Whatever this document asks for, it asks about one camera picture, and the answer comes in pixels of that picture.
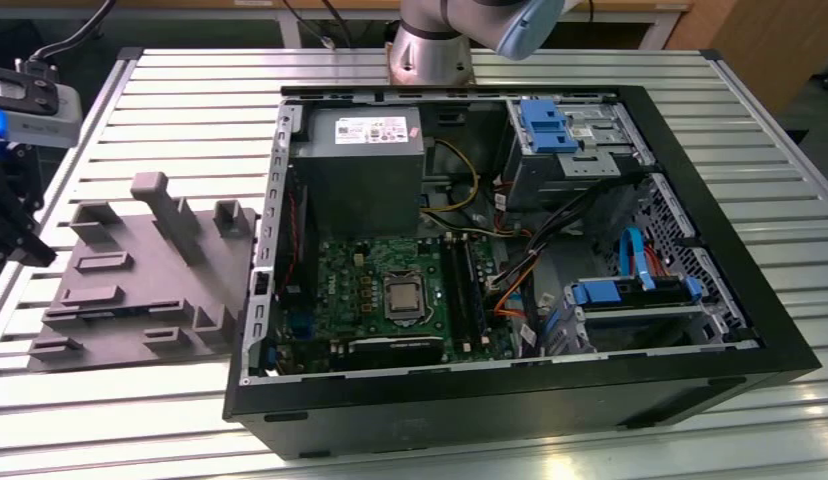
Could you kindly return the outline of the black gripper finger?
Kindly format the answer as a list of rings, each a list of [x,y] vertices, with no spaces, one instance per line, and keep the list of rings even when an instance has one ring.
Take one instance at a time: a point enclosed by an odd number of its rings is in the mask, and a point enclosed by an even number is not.
[[[8,258],[23,265],[51,265],[56,253],[39,238],[39,224],[18,203],[10,210],[12,252]]]

